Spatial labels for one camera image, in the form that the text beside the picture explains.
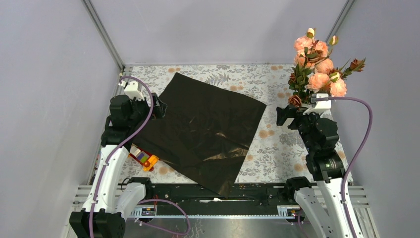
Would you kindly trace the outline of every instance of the table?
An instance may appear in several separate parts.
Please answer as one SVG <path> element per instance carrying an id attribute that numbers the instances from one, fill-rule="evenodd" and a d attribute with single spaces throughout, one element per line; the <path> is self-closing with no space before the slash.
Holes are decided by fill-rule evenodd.
<path id="1" fill-rule="evenodd" d="M 134 66 L 131 76 L 144 81 L 158 95 L 162 93 L 176 72 L 214 86 L 242 93 L 267 104 L 254 140 L 236 178 L 241 182 L 286 182 L 288 178 L 306 176 L 311 182 L 305 162 L 307 154 L 297 131 L 276 126 L 276 107 L 285 107 L 293 91 L 288 87 L 291 64 L 248 65 L 169 65 Z M 332 119 L 330 111 L 322 117 Z M 338 155 L 347 167 L 341 142 L 336 145 Z M 150 177 L 154 183 L 194 183 L 162 161 L 152 172 L 128 158 L 119 182 L 127 177 Z"/>

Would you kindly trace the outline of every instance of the wrinkled fabric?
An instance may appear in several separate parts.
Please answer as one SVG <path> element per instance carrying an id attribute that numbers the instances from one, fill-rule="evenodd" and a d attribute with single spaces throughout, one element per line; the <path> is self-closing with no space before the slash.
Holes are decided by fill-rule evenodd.
<path id="1" fill-rule="evenodd" d="M 133 143 L 228 197 L 266 105 L 179 73 L 159 98 L 165 118 L 149 121 Z"/>

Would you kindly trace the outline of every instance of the flower bud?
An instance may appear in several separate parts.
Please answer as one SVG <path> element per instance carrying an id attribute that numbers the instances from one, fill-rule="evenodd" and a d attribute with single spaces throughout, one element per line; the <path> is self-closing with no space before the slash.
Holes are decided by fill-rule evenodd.
<path id="1" fill-rule="evenodd" d="M 315 36 L 315 29 L 309 28 L 308 31 L 306 32 L 306 36 L 308 38 L 313 38 Z"/>
<path id="2" fill-rule="evenodd" d="M 332 36 L 328 42 L 330 45 L 336 45 L 338 43 L 338 36 Z"/>
<path id="3" fill-rule="evenodd" d="M 337 82 L 337 80 L 340 79 L 340 73 L 339 72 L 335 72 L 335 73 L 330 74 L 329 75 L 329 79 L 333 83 Z"/>

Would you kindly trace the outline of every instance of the flower bouquet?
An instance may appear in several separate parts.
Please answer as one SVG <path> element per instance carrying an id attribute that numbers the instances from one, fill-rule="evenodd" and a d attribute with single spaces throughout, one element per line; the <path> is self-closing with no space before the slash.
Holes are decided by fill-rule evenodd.
<path id="1" fill-rule="evenodd" d="M 309 28 L 305 36 L 295 41 L 295 64 L 290 74 L 289 89 L 295 90 L 289 98 L 289 104 L 301 107 L 309 104 L 312 93 L 328 93 L 333 97 L 343 97 L 347 93 L 344 80 L 353 72 L 362 72 L 365 60 L 354 59 L 348 68 L 347 63 L 341 68 L 334 68 L 330 59 L 333 46 L 338 43 L 338 37 L 326 42 L 315 39 L 315 29 Z"/>

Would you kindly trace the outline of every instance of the black wire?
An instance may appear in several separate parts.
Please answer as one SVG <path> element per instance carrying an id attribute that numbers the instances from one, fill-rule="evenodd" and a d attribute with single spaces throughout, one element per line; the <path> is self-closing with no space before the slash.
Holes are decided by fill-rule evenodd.
<path id="1" fill-rule="evenodd" d="M 122 191 L 122 186 L 124 185 L 124 182 L 125 182 L 127 179 L 130 179 L 130 178 L 129 178 L 129 177 L 126 177 L 126 178 L 122 181 L 122 183 L 121 183 L 121 191 Z"/>

